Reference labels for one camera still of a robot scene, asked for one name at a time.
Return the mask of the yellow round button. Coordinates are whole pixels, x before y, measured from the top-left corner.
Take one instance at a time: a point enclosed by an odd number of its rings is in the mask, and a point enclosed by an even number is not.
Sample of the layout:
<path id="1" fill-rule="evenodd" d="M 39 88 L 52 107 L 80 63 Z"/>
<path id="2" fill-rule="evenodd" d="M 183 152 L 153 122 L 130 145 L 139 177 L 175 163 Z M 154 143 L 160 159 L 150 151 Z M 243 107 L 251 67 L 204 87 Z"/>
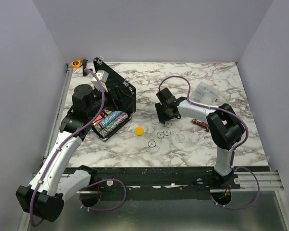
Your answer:
<path id="1" fill-rule="evenodd" d="M 134 129 L 134 134 L 137 136 L 141 136 L 141 135 L 143 135 L 143 133 L 144 133 L 144 129 L 142 127 L 136 127 Z"/>

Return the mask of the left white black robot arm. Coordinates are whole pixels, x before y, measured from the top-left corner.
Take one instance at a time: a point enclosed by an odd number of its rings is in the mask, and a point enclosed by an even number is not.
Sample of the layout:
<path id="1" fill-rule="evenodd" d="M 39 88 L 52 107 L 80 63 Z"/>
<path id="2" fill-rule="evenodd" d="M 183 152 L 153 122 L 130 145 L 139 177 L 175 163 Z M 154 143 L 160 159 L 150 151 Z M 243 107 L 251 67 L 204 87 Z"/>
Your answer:
<path id="1" fill-rule="evenodd" d="M 45 163 L 27 186 L 19 186 L 16 197 L 23 211 L 30 214 L 32 226 L 39 226 L 33 217 L 54 222 L 61 214 L 64 203 L 81 189 L 92 190 L 104 180 L 97 181 L 95 170 L 80 166 L 68 179 L 61 181 L 63 172 L 77 148 L 93 126 L 94 120 L 111 102 L 112 92 L 90 85 L 74 89 L 71 111 L 62 121 L 56 144 Z"/>

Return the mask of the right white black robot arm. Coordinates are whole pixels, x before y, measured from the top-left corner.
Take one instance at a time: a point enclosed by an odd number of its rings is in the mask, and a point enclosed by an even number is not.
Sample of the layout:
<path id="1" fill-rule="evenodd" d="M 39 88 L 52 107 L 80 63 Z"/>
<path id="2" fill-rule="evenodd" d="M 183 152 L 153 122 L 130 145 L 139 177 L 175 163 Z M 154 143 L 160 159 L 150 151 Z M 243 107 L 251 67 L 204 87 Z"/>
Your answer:
<path id="1" fill-rule="evenodd" d="M 228 185 L 234 174 L 235 145 L 245 133 L 243 123 L 232 107 L 226 103 L 219 107 L 193 103 L 186 97 L 177 99 L 168 88 L 159 90 L 156 96 L 159 99 L 155 104 L 159 122 L 189 117 L 208 125 L 211 138 L 217 146 L 217 159 L 209 182 L 219 189 Z"/>

